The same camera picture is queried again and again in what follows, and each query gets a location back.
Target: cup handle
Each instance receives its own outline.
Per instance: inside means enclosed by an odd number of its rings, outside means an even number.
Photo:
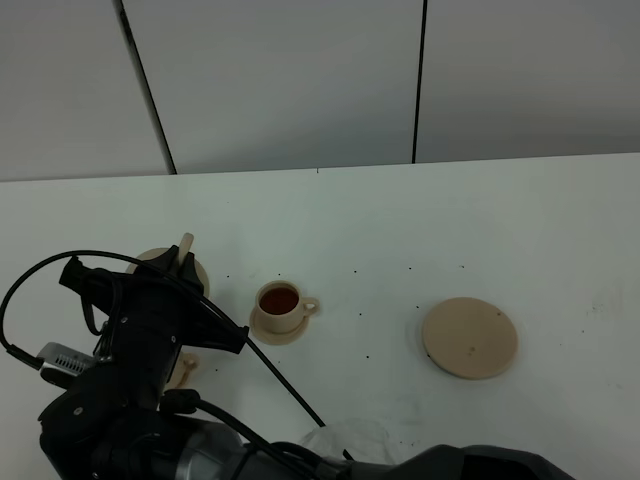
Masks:
[[[304,306],[305,317],[310,317],[311,315],[318,313],[318,311],[320,310],[320,302],[318,301],[317,298],[303,297],[302,305]]]

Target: white tabletop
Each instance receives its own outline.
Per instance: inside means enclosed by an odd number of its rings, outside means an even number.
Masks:
[[[380,422],[403,458],[439,443],[544,455],[578,479],[640,471],[640,155],[0,185],[0,291],[72,249],[137,255],[195,234],[211,297],[248,323],[256,291],[287,279],[322,314],[264,350],[327,422]],[[64,262],[14,297],[9,341],[91,352]],[[92,266],[124,270],[115,261]],[[486,381],[426,357],[421,323],[471,296],[513,320],[521,349]],[[193,385],[269,440],[306,413],[249,349],[200,351]],[[37,417],[61,393],[5,356],[0,477],[57,478]]]

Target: white wall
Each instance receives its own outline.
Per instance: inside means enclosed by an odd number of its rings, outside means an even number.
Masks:
[[[124,3],[179,173],[411,162],[422,0]]]
[[[0,180],[165,174],[109,0],[0,5]]]
[[[430,0],[418,161],[640,151],[636,0]]]

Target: wooden coaster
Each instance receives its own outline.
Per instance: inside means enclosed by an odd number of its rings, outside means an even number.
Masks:
[[[518,351],[511,320],[475,298],[451,298],[436,305],[424,321],[422,341],[436,365],[469,380],[506,371]]]

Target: white table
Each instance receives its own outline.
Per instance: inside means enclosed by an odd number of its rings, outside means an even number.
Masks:
[[[248,322],[270,280],[321,299],[302,339],[264,350],[327,423],[376,420],[403,457],[496,444],[578,479],[632,478],[639,180],[640,155],[629,154],[2,184],[0,291],[60,251],[136,255],[190,231],[212,298],[236,321]],[[62,266],[15,296],[10,342],[91,351],[78,297],[57,285]],[[426,357],[421,322],[455,296],[494,303],[515,323],[521,351],[506,374],[465,381]],[[200,354],[194,386],[268,439],[314,427],[250,350]],[[9,356],[0,374],[0,477],[57,478],[36,418],[60,390]]]

